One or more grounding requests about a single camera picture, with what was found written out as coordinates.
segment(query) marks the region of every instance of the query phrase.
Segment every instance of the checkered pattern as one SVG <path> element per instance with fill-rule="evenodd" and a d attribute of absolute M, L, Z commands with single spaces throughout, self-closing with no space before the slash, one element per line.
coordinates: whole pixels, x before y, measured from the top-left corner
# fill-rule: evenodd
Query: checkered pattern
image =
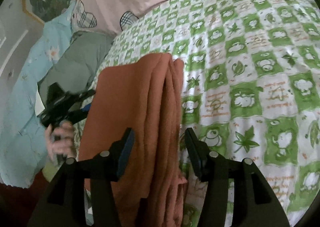
<path fill-rule="evenodd" d="M 319 29 L 314 0 L 170 0 L 115 39 L 92 87 L 105 67 L 150 52 L 169 52 L 185 63 L 183 226 L 197 225 L 206 191 L 188 160 L 187 127 L 226 158 L 252 158 L 291 223 L 310 206 L 320 180 Z M 231 182 L 229 225 L 232 190 Z"/>
<path fill-rule="evenodd" d="M 132 25 L 138 20 L 138 17 L 135 16 L 131 11 L 126 11 L 120 19 L 120 27 L 124 31 L 128 26 Z"/>
<path fill-rule="evenodd" d="M 85 11 L 82 1 L 76 6 L 76 21 L 80 28 L 90 29 L 97 26 L 97 19 L 92 13 Z"/>

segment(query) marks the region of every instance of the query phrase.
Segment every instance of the gray cloth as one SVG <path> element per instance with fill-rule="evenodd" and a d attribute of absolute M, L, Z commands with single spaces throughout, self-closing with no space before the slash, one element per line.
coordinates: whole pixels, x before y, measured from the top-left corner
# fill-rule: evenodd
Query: gray cloth
<path fill-rule="evenodd" d="M 64 91 L 81 93 L 90 87 L 96 72 L 109 52 L 113 38 L 88 32 L 79 36 L 60 60 L 38 82 L 41 100 L 47 107 L 48 88 L 57 82 Z"/>

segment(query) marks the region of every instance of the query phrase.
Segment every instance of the folded towel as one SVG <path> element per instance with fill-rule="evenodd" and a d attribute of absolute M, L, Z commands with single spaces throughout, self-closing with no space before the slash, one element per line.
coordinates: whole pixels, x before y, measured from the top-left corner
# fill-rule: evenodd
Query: folded towel
<path fill-rule="evenodd" d="M 112 183 L 122 226 L 180 226 L 185 178 L 178 168 L 183 62 L 149 54 L 108 67 L 99 76 L 84 127 L 79 160 L 108 150 L 127 127 L 136 141 L 126 171 Z M 145 206 L 140 206 L 144 199 Z"/>

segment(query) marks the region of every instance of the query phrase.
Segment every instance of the wall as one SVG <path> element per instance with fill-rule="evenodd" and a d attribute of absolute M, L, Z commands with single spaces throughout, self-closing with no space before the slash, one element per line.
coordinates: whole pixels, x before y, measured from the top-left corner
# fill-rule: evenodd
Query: wall
<path fill-rule="evenodd" d="M 0 131 L 5 103 L 42 29 L 43 24 L 22 11 L 22 0 L 4 0 L 0 6 Z"/>

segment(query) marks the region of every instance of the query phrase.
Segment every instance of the metal screw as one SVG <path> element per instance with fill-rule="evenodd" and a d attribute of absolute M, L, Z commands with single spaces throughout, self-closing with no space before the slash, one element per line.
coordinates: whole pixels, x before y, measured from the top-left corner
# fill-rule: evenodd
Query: metal screw
<path fill-rule="evenodd" d="M 218 152 L 215 152 L 215 151 L 211 151 L 209 153 L 209 156 L 212 157 L 212 158 L 217 158 L 219 156 L 219 153 Z"/>
<path fill-rule="evenodd" d="M 105 151 L 102 151 L 102 152 L 100 153 L 100 156 L 102 156 L 103 158 L 105 158 L 105 157 L 107 157 L 107 156 L 109 156 L 109 155 L 110 155 L 109 150 L 105 150 Z"/>
<path fill-rule="evenodd" d="M 244 162 L 245 162 L 246 164 L 248 164 L 248 165 L 251 165 L 251 164 L 253 163 L 252 159 L 250 159 L 250 158 L 245 158 L 245 159 L 244 159 Z"/>
<path fill-rule="evenodd" d="M 71 165 L 71 164 L 73 164 L 73 162 L 75 162 L 76 160 L 74 159 L 74 158 L 68 158 L 67 160 L 66 160 L 66 163 L 68 164 L 68 165 Z"/>

